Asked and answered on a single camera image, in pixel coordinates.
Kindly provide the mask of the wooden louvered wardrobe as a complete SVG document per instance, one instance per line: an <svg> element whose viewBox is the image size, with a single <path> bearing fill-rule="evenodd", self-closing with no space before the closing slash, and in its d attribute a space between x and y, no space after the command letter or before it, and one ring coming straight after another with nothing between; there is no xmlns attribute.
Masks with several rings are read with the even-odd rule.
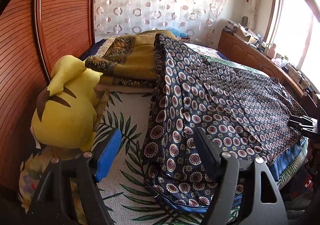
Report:
<svg viewBox="0 0 320 225"><path fill-rule="evenodd" d="M18 190L36 98L54 63L93 44L93 0L1 0L1 188Z"/></svg>

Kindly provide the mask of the sheer circle pattern curtain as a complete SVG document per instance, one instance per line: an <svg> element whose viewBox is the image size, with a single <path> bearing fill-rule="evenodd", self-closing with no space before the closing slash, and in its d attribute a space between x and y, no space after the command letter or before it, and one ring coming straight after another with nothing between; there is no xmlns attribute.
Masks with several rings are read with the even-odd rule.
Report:
<svg viewBox="0 0 320 225"><path fill-rule="evenodd" d="M149 30L187 33L192 43L209 44L226 0L94 0L95 38Z"/></svg>

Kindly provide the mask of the window with wooden frame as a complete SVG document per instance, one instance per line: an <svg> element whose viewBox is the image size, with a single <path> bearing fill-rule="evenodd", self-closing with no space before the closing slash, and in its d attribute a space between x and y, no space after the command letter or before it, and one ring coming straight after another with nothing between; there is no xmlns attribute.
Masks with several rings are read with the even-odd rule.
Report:
<svg viewBox="0 0 320 225"><path fill-rule="evenodd" d="M272 0L265 40L319 89L319 21L305 0Z"/></svg>

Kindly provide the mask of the navy patterned silk garment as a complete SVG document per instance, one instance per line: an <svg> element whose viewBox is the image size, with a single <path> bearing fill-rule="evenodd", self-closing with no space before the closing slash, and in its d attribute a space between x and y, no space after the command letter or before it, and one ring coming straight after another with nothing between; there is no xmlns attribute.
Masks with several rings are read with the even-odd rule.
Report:
<svg viewBox="0 0 320 225"><path fill-rule="evenodd" d="M209 61L184 43L155 36L159 80L151 99L143 157L144 178L157 200L204 213L217 180L204 169L196 130L241 160L261 157L278 181L308 144L288 126L303 108L276 78Z"/></svg>

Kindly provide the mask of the open cardboard box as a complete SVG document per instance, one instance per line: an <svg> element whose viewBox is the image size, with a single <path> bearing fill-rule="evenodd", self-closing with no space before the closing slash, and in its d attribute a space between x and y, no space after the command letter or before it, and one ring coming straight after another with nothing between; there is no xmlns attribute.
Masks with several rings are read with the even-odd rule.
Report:
<svg viewBox="0 0 320 225"><path fill-rule="evenodd" d="M241 24L239 24L238 29L235 33L240 39L248 42L249 44L256 45L259 38L258 36L252 32L250 29L246 29Z"/></svg>

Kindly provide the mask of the yellow pikachu plush toy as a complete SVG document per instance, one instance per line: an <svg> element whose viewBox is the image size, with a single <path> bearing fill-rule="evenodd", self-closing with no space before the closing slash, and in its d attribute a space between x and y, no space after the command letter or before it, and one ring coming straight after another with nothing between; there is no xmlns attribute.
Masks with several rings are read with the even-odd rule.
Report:
<svg viewBox="0 0 320 225"><path fill-rule="evenodd" d="M31 120L37 148L44 144L91 149L108 101L106 92L97 86L101 75L72 55L55 63L50 84L38 95Z"/></svg>

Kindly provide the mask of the olive gold patterned blanket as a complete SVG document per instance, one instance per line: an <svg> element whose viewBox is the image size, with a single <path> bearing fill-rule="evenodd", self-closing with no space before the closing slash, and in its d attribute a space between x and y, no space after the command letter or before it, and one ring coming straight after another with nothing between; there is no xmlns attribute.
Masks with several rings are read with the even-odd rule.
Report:
<svg viewBox="0 0 320 225"><path fill-rule="evenodd" d="M102 57L87 58L85 66L102 73L102 83L108 86L153 88L157 83L162 61L162 56L154 48L158 33L177 40L167 30L123 35L114 39Z"/></svg>

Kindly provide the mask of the long wooden side cabinet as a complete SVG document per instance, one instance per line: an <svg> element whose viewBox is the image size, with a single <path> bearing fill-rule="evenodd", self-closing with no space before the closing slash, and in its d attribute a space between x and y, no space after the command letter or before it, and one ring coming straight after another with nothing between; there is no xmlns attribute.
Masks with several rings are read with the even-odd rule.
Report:
<svg viewBox="0 0 320 225"><path fill-rule="evenodd" d="M236 38L234 35L223 30L217 46L225 57L233 62L240 63L244 66L260 70L270 77L276 77L280 83L287 89L293 98L300 104L306 102L307 96L304 95L303 90L295 83L283 69L277 67L271 59L266 57L260 51L244 43L242 40Z"/></svg>

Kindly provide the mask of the blue item in box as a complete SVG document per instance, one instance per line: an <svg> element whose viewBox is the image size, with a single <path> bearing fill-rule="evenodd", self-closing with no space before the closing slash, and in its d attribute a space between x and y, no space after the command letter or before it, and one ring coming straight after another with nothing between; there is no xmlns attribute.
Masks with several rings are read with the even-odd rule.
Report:
<svg viewBox="0 0 320 225"><path fill-rule="evenodd" d="M172 29L171 32L181 42L184 42L184 43L189 43L190 42L190 37L188 36L187 33L180 32L179 30L176 30L176 29Z"/></svg>

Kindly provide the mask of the palm leaf bed sheet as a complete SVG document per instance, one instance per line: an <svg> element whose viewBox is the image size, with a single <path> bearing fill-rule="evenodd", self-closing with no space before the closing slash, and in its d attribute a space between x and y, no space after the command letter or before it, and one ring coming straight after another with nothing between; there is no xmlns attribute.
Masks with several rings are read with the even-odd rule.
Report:
<svg viewBox="0 0 320 225"><path fill-rule="evenodd" d="M106 107L100 123L98 135L109 131L110 127L120 127L123 133L123 144L117 154L108 176L99 184L99 191L104 204L115 224L200 224L203 215L178 212L167 205L159 205L153 196L144 187L144 174L147 164L141 158L142 144L147 132L147 116L149 114L150 98L141 94L119 94L115 106L110 102ZM245 141L235 133L219 134L219 129L214 135L223 151L231 149L234 153L243 150L248 154L247 148L242 144ZM293 177L293 174L306 159L307 138L301 138L294 144L293 150L299 152L289 154L292 163L287 166L280 176L279 188L283 187ZM35 192L37 183L44 172L44 167L51 160L50 149L33 156L23 163L20 175L19 199L22 207L27 211Z"/></svg>

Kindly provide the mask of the floral bed quilt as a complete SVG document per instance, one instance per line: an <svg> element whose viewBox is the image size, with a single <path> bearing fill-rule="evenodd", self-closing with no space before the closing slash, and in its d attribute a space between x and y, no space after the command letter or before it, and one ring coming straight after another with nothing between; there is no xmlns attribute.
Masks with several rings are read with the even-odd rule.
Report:
<svg viewBox="0 0 320 225"><path fill-rule="evenodd" d="M111 44L117 37L118 36L110 36L109 38L101 39L99 42L95 43L95 45L93 45L88 51L86 51L86 53L82 56L81 60L85 62L88 57L92 57L92 56L102 57L103 55L105 55L108 48L111 46ZM251 68L249 66L244 66L236 62L232 62L228 60L222 53L210 47L205 47L205 46L191 44L191 43L185 43L185 45L191 48L193 51L195 51L199 55L203 56L209 62L217 62L232 68L243 69L256 74L268 76L268 74L260 70Z"/></svg>

